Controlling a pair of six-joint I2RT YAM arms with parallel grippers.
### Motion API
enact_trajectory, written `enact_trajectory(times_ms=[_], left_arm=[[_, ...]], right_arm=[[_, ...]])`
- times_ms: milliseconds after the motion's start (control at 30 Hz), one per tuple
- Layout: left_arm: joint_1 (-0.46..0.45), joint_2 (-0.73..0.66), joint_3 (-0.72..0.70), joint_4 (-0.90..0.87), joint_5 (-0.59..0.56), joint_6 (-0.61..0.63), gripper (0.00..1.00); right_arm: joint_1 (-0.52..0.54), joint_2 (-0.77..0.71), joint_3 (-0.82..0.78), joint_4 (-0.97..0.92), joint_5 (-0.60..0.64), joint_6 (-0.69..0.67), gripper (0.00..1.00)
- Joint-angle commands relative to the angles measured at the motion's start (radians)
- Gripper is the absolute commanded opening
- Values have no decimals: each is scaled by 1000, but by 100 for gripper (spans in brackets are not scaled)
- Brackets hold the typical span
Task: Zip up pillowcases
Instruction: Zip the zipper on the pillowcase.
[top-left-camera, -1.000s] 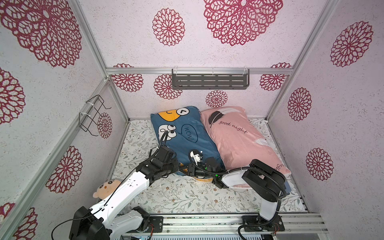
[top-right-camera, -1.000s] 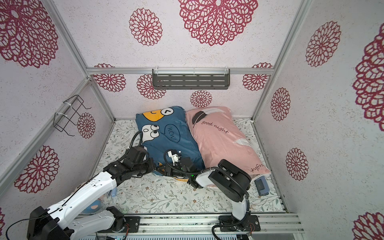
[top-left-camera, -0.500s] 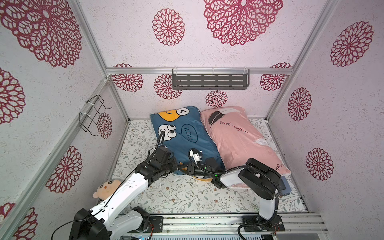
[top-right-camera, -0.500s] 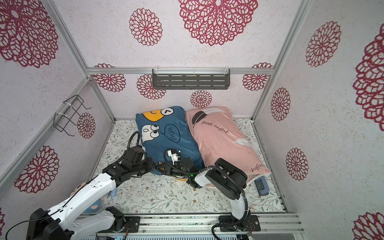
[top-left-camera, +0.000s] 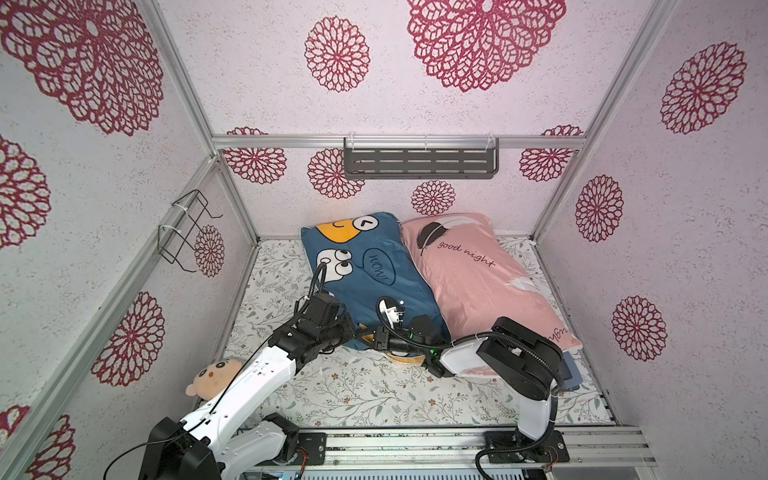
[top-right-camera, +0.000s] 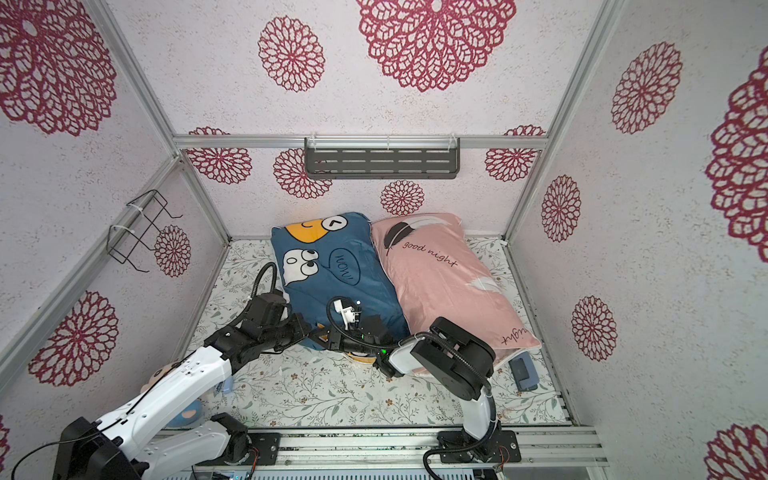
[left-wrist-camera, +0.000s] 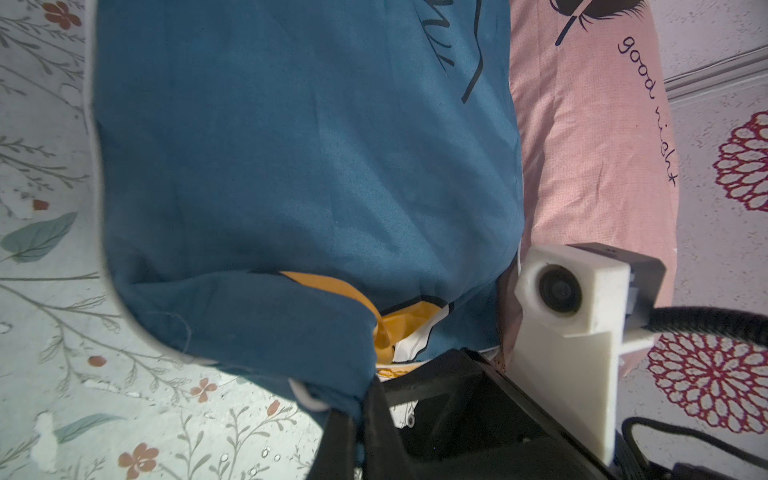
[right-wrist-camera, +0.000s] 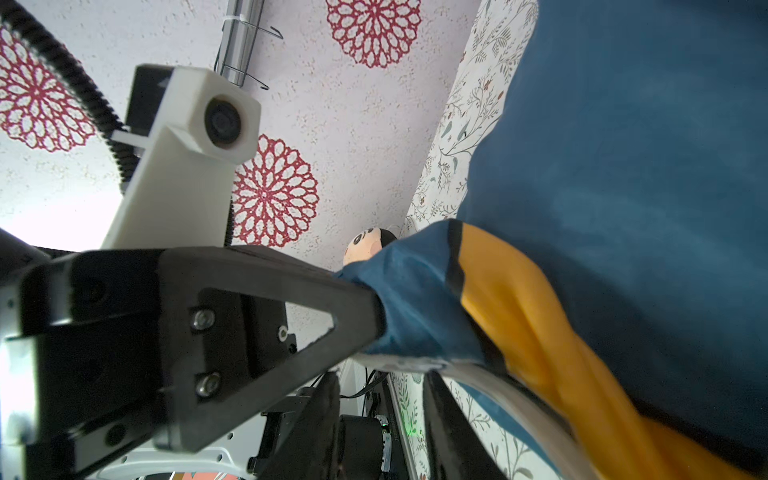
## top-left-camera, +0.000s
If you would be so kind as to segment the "blue cartoon pillow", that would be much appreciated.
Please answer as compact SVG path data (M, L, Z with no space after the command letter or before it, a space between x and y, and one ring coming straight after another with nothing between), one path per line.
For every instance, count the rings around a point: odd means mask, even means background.
M311 269L327 265L324 289L345 305L356 326L379 326L378 300L388 296L403 303L405 327L426 316L438 341L450 341L434 294L414 265L393 214L377 212L303 227L301 241Z

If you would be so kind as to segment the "pink good night pillow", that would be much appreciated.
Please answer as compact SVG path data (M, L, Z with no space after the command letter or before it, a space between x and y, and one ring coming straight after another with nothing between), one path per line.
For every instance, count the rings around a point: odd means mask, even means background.
M528 272L504 250L486 216L417 218L402 223L401 234L453 339L488 331L507 317L564 352L582 348Z

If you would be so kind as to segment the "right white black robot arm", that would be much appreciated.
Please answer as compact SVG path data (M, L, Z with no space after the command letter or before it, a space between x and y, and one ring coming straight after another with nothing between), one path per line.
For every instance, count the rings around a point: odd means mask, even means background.
M375 313L379 324L359 327L357 342L398 358L420 357L438 378L491 373L519 395L518 447L537 447L553 433L564 384L555 343L504 316L487 331L447 341L426 315L406 322L404 303L392 297L380 298Z

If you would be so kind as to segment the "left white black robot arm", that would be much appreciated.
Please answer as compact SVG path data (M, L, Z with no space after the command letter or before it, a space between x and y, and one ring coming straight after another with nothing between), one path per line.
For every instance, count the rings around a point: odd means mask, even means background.
M151 430L140 479L237 479L251 467L278 458L298 430L272 416L243 434L238 429L275 391L321 352L355 336L341 302L327 292L309 297L267 344L255 352L224 390L182 420L168 417Z

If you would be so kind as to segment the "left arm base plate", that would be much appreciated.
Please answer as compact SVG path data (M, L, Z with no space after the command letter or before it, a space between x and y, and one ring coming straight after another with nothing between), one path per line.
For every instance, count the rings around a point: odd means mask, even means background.
M325 463L328 435L325 432L300 431L286 438L278 456L260 466L319 466Z

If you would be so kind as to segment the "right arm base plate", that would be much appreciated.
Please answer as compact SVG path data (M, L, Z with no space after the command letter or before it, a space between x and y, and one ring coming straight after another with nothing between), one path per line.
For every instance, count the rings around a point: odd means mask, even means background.
M484 433L485 448L475 457L477 462L488 459L491 464L544 463L552 465L571 460L563 435L558 430L542 439L531 440L517 430Z

